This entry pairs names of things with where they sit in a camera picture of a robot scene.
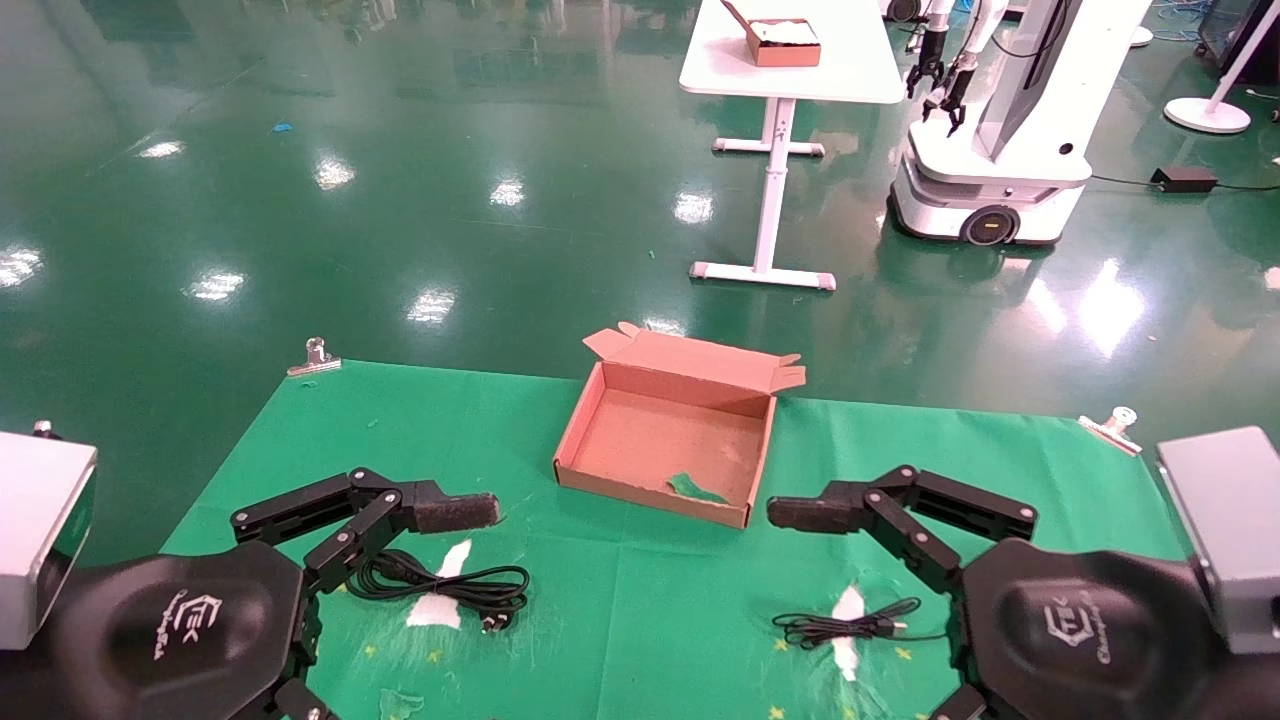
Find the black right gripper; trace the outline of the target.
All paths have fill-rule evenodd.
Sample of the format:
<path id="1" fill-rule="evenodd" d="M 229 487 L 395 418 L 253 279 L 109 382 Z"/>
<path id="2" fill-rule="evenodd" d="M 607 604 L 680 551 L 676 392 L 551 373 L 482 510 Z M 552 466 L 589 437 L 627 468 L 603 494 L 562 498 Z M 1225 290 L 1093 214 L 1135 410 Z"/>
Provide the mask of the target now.
<path id="1" fill-rule="evenodd" d="M 928 719 L 1210 719 L 1236 669 L 1188 562 L 1006 539 L 957 591 L 959 688 Z"/>

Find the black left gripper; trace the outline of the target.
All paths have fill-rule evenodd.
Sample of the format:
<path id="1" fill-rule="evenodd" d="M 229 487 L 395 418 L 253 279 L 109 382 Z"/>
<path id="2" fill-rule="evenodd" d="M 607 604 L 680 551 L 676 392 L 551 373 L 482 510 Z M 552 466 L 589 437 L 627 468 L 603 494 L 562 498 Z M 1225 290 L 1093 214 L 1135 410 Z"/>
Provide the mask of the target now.
<path id="1" fill-rule="evenodd" d="M 498 520 L 494 495 L 447 495 L 434 480 L 356 468 L 230 515 L 237 542 L 266 544 L 83 571 L 45 623 L 45 715 L 337 719 L 306 684 L 323 629 L 306 585 L 374 598 L 384 577 L 434 592 L 440 583 L 408 570 L 390 543 Z M 337 529 L 305 555 L 305 570 L 270 547 L 329 525 Z"/>

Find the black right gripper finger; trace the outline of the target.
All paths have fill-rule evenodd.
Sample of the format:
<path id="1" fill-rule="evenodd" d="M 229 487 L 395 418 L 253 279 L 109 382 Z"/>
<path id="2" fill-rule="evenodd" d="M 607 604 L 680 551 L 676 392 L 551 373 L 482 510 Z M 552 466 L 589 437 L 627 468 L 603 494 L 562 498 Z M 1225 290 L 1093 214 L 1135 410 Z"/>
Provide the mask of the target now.
<path id="1" fill-rule="evenodd" d="M 993 542 L 1030 541 L 1039 518 L 1030 505 L 909 465 L 869 482 L 832 480 L 813 498 L 772 497 L 767 516 L 774 527 L 806 533 L 865 532 L 940 594 L 959 591 L 961 559 L 920 518 Z"/>

